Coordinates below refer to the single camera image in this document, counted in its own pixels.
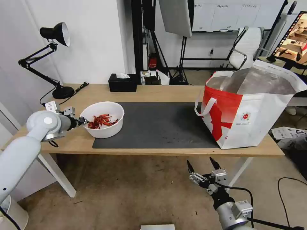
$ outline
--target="tissue box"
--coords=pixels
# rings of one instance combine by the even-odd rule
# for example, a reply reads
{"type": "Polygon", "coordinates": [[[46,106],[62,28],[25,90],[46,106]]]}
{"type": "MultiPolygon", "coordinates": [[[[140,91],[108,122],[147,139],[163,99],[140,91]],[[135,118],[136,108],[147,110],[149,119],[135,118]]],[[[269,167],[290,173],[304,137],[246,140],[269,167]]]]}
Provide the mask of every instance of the tissue box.
{"type": "Polygon", "coordinates": [[[116,74],[111,74],[109,78],[109,87],[111,92],[136,92],[137,91],[137,75],[128,74],[130,78],[117,78],[116,74]]]}

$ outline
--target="white chair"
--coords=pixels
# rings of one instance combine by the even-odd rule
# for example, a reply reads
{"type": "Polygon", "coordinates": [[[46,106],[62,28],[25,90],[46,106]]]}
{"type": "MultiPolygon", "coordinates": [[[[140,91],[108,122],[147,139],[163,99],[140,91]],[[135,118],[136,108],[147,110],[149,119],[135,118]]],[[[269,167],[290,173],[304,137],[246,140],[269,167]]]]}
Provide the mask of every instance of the white chair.
{"type": "Polygon", "coordinates": [[[238,37],[228,55],[229,63],[236,68],[250,68],[254,63],[254,56],[260,49],[263,38],[263,28],[244,28],[239,29],[238,37]]]}

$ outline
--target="bag handle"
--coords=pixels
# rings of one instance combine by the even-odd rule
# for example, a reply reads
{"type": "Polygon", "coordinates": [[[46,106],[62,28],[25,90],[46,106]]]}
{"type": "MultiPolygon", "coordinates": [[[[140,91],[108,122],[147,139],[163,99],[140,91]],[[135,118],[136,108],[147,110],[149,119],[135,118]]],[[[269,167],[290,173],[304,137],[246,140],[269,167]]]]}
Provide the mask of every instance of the bag handle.
{"type": "Polygon", "coordinates": [[[204,90],[205,90],[205,89],[203,89],[203,90],[201,90],[201,91],[199,92],[198,97],[196,98],[196,101],[195,101],[194,111],[195,111],[196,115],[199,116],[199,117],[202,117],[202,116],[208,114],[208,113],[210,112],[211,108],[213,107],[214,103],[217,102],[217,100],[216,100],[215,98],[213,98],[213,97],[210,98],[210,100],[208,101],[208,103],[207,103],[207,105],[206,105],[204,111],[203,111],[202,113],[198,113],[198,111],[197,111],[197,106],[198,106],[198,103],[199,103],[199,98],[200,98],[200,96],[204,93],[204,90]]]}

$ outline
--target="wooden table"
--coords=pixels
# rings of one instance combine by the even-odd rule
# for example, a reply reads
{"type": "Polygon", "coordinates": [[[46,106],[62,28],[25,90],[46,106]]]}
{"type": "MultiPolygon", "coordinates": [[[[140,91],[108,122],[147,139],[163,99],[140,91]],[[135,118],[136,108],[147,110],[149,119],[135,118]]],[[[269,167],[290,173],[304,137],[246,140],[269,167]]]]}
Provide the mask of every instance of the wooden table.
{"type": "MultiPolygon", "coordinates": [[[[66,84],[73,88],[79,87],[79,84],[66,84]]],[[[89,105],[100,101],[113,102],[194,102],[203,86],[156,86],[139,85],[137,92],[110,92],[108,85],[88,85],[74,97],[61,105],[62,110],[65,107],[73,106],[76,110],[76,117],[89,105]]],[[[25,136],[27,130],[23,127],[14,137],[25,136]]],[[[253,157],[278,157],[284,156],[283,152],[266,135],[263,141],[257,147],[240,149],[93,149],[94,137],[82,127],[67,132],[66,137],[57,139],[58,148],[52,147],[48,143],[42,143],[39,159],[48,168],[52,175],[57,179],[67,193],[74,197],[75,189],[62,173],[60,168],[54,162],[50,153],[62,154],[109,154],[109,155],[152,155],[152,156],[232,156],[241,157],[238,161],[229,185],[232,186],[244,169],[251,162],[253,157]]]]}

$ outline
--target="black desk lamp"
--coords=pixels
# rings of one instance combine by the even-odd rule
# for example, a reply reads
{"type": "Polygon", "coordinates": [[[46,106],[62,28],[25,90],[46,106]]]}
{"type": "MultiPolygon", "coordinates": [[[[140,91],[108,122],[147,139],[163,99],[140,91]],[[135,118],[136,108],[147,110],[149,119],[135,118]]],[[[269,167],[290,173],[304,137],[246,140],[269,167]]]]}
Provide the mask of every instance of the black desk lamp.
{"type": "Polygon", "coordinates": [[[34,54],[31,54],[30,56],[21,59],[18,61],[18,64],[25,69],[31,71],[32,73],[36,74],[37,76],[43,78],[47,82],[53,84],[56,89],[52,92],[52,96],[55,99],[65,99],[72,97],[75,93],[74,89],[68,86],[62,86],[59,81],[53,80],[50,77],[47,77],[43,75],[42,73],[38,72],[37,70],[33,69],[31,67],[31,64],[37,62],[38,60],[48,56],[49,54],[52,54],[57,50],[57,43],[54,42],[54,40],[57,40],[59,43],[65,46],[70,46],[70,37],[68,33],[67,26],[64,22],[58,23],[54,28],[45,28],[42,27],[39,30],[39,33],[43,38],[46,38],[48,42],[50,42],[46,47],[42,48],[41,50],[35,52],[34,54]],[[34,57],[36,54],[39,54],[40,52],[51,48],[52,50],[42,56],[34,57]]]}

